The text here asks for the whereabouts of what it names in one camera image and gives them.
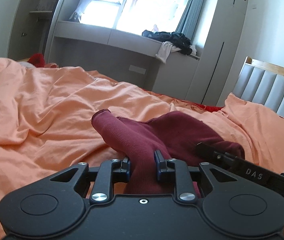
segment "bed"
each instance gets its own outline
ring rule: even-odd
[[[192,102],[144,91],[96,71],[86,72],[80,67],[25,68],[0,58],[0,199],[75,163],[87,162],[94,167],[104,160],[122,159],[125,154],[109,147],[91,124],[92,116],[102,109],[139,122],[183,112],[205,123],[224,140],[239,143],[246,160],[281,173],[284,118],[268,107],[245,101],[263,98],[259,96],[264,95],[262,85],[258,84],[266,78],[261,74],[259,83],[253,82],[260,69],[253,61],[246,62],[234,89],[238,97],[230,94],[223,109],[213,107],[210,112]],[[261,71],[268,77],[269,70]],[[284,77],[277,74],[275,88],[278,79]],[[275,105],[279,98],[266,99],[265,104]],[[284,92],[274,108],[284,117],[283,102]],[[123,188],[116,184],[114,190],[121,193]],[[0,225],[0,238],[3,235]]]

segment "screw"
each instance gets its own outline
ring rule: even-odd
[[[192,193],[189,193],[189,192],[186,192],[186,193],[182,193],[180,196],[179,196],[180,199],[184,200],[184,201],[191,201],[191,200],[194,200],[195,199],[195,195],[192,194]]]
[[[139,201],[141,204],[146,204],[148,203],[149,201],[147,199],[140,199]]]
[[[104,201],[107,199],[107,194],[104,193],[95,193],[92,195],[92,199],[95,201]]]

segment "orange bed sheet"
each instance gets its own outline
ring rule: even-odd
[[[232,94],[215,113],[167,99],[80,67],[26,69],[0,58],[0,199],[74,163],[122,158],[91,125],[105,108],[137,121],[182,111],[240,143],[247,160],[283,172],[284,119],[270,109]]]

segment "headboard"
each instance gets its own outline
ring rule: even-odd
[[[247,57],[233,93],[284,117],[284,67]]]

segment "red cloth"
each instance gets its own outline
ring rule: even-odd
[[[31,63],[36,67],[44,67],[45,65],[44,56],[41,53],[36,53],[30,57],[28,63]]]
[[[206,124],[182,112],[136,122],[116,118],[104,109],[93,115],[92,125],[111,148],[130,158],[131,178],[125,189],[127,194],[172,192],[171,185],[156,180],[155,150],[160,150],[165,159],[183,160],[189,166],[198,166],[204,161],[194,150],[200,142],[244,158],[241,145],[224,141]]]

